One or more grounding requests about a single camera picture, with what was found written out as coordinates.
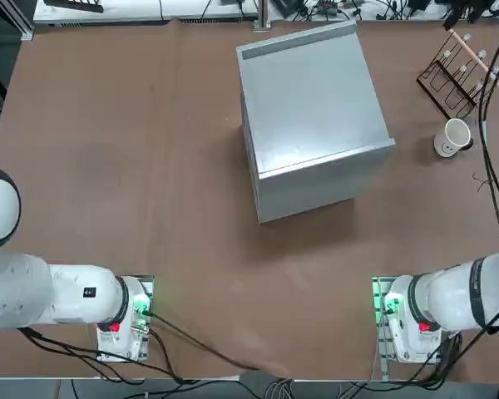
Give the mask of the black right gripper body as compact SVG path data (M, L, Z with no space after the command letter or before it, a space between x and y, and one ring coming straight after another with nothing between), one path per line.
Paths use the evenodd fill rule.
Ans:
M458 18L469 23L474 23L484 13L484 10L485 2L483 0L457 1Z

